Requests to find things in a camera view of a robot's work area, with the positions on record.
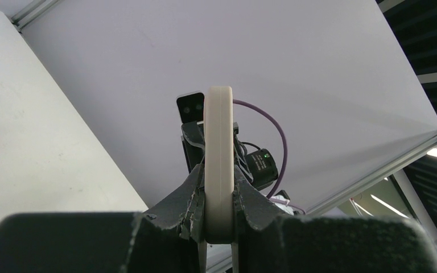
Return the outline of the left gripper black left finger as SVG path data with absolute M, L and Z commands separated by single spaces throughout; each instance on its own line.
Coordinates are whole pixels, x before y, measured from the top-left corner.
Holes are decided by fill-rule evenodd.
M 145 212 L 18 213 L 0 222 L 0 272 L 204 272 L 204 166 Z

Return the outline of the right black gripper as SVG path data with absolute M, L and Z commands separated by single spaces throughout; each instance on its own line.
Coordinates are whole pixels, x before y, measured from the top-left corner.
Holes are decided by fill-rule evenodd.
M 204 166 L 205 166 L 205 133 L 204 125 L 198 122 L 188 122 L 181 125 L 182 146 L 187 162 L 189 174 L 183 185 L 195 188 L 204 186 Z M 250 185 L 254 182 L 253 174 L 246 162 L 246 150 L 237 137 L 238 125 L 233 124 L 233 164 L 237 168 L 239 177 L 247 181 Z

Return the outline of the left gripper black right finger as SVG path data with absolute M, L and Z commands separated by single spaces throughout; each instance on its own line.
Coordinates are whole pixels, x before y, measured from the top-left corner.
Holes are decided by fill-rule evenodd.
M 234 170 L 234 272 L 437 272 L 435 246 L 401 217 L 290 215 Z

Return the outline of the black phone with pink edge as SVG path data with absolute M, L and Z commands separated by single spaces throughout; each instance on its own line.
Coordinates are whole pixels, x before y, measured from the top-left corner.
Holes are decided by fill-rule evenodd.
M 233 241 L 233 93 L 212 86 L 204 100 L 205 239 L 210 244 Z

